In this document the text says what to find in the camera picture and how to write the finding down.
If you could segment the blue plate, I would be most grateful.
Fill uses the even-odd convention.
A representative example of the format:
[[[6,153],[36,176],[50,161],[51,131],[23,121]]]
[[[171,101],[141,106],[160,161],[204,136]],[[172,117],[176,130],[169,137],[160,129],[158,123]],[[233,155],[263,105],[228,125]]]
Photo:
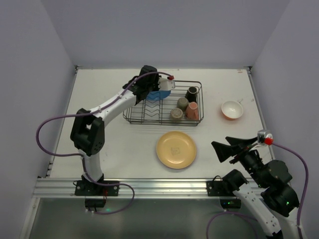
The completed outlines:
[[[171,94],[171,91],[152,91],[147,95],[149,101],[159,101],[167,98]]]

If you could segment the orange white bowl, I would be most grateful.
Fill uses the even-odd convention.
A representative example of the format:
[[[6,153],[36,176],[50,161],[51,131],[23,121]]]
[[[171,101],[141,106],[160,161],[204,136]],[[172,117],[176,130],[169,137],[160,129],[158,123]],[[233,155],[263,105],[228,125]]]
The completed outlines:
[[[244,110],[237,101],[226,101],[221,105],[221,112],[228,120],[237,120],[242,117]]]

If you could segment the yellow plate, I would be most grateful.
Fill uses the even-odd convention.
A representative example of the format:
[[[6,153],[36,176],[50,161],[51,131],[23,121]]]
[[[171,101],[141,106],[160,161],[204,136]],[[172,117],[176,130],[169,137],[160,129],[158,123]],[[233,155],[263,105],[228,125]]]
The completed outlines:
[[[170,131],[163,134],[156,145],[160,162],[171,169],[184,169],[196,158],[197,148],[194,140],[181,131]]]

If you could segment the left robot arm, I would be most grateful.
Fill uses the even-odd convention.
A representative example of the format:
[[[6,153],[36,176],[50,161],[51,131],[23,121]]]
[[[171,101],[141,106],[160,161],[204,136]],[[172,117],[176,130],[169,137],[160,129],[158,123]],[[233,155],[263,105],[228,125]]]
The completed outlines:
[[[158,90],[159,74],[153,66],[144,65],[114,97],[89,111],[80,109],[73,123],[70,139],[82,157],[83,177],[90,182],[103,179],[99,151],[105,143],[105,127],[126,109]]]

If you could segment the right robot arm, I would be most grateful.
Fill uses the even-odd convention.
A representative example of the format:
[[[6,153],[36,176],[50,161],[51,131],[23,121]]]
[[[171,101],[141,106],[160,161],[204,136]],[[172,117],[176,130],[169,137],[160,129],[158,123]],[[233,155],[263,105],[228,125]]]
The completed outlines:
[[[289,185],[292,179],[285,164],[280,160],[262,162],[257,146],[273,145],[271,133],[258,132],[257,137],[240,139],[227,136],[227,144],[213,141],[216,155],[220,162],[231,158],[230,163],[241,163],[259,188],[261,199],[243,174],[234,169],[219,181],[207,181],[209,196],[234,195],[241,200],[262,227],[268,239],[305,239],[306,233],[301,225],[301,211],[305,195],[298,198]]]

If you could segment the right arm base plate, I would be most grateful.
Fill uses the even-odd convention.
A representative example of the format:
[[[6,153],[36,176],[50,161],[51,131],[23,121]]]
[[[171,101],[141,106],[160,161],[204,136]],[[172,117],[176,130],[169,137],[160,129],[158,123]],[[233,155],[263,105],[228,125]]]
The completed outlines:
[[[233,191],[238,191],[239,187],[247,184],[248,181],[241,176],[215,176],[212,180],[206,181],[206,190],[209,197],[233,197]]]

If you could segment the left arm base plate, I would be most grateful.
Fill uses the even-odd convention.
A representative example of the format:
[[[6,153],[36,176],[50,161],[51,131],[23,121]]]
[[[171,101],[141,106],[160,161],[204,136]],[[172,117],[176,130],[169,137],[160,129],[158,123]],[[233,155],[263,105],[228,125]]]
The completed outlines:
[[[119,193],[118,181],[100,182],[104,186],[89,182],[86,179],[74,181],[74,195],[76,196],[111,196],[116,197]]]

